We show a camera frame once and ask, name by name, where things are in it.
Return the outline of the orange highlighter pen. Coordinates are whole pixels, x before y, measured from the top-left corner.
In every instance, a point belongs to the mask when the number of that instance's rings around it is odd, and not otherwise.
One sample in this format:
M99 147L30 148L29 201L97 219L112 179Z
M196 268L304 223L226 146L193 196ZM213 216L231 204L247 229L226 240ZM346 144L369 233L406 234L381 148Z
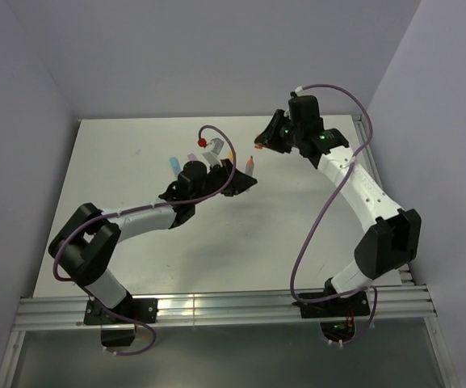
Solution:
M245 174L248 176L254 175L254 157L250 155L248 161L246 162Z

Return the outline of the blue pen cap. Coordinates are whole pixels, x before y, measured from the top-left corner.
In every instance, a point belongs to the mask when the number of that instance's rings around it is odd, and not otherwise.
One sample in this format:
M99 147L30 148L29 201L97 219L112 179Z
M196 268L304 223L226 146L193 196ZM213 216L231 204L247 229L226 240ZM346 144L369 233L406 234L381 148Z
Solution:
M176 175L180 173L181 167L176 157L170 157L170 165Z

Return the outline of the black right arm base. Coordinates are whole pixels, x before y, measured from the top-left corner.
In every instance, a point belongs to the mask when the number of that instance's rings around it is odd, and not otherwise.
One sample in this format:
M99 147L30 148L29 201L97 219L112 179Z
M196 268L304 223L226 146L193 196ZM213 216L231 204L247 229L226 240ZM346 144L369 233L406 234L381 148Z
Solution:
M367 294L362 291L347 297L339 297L320 303L293 302L300 309L303 319L333 318L333 321L320 323L323 336L338 345L355 337L355 318L369 317Z

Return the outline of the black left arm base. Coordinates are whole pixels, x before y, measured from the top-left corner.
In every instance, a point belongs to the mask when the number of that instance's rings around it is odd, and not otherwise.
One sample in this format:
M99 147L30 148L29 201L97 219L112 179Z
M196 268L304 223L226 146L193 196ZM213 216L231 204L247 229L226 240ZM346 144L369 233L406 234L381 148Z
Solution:
M120 356L132 356L150 350L157 341L157 333L151 327L157 321L158 299L125 298L115 309L108 309L94 299L86 303L83 325L100 327L101 345ZM151 334L147 345L138 350L128 350L136 339L139 329Z

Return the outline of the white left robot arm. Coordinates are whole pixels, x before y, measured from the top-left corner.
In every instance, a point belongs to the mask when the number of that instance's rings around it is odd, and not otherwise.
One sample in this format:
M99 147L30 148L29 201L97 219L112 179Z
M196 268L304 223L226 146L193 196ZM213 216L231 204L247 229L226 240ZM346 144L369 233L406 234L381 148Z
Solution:
M257 183L228 159L213 167L187 162L152 204L114 211L92 203L80 205L50 242L48 253L71 281L99 300L107 318L121 323L132 316L133 302L108 268L115 247L140 234L177 228L195 215L199 202L213 194L233 197Z

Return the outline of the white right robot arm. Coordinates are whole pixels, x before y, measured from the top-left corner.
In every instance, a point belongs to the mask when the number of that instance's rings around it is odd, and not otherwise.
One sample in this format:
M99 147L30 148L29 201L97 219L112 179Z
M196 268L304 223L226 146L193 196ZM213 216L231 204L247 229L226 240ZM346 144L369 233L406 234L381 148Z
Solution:
M362 226L364 235L353 261L325 283L328 312L343 314L351 306L352 293L416 258L420 215L385 194L358 162L347 138L338 129L325 127L316 97L292 93L288 109L275 112L254 144L280 154L298 150L330 180L335 186L332 195L343 196Z

